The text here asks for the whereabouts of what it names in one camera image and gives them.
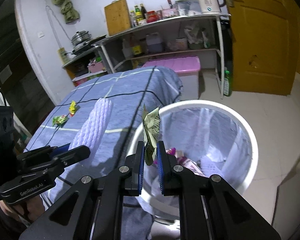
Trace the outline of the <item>person's left hand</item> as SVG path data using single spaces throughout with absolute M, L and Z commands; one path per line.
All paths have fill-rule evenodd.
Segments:
M 0 208 L 8 217 L 18 222 L 26 220 L 29 223 L 34 222 L 45 212 L 43 200 L 39 196 L 22 202 L 22 205 L 8 205 L 4 200 L 0 200 Z

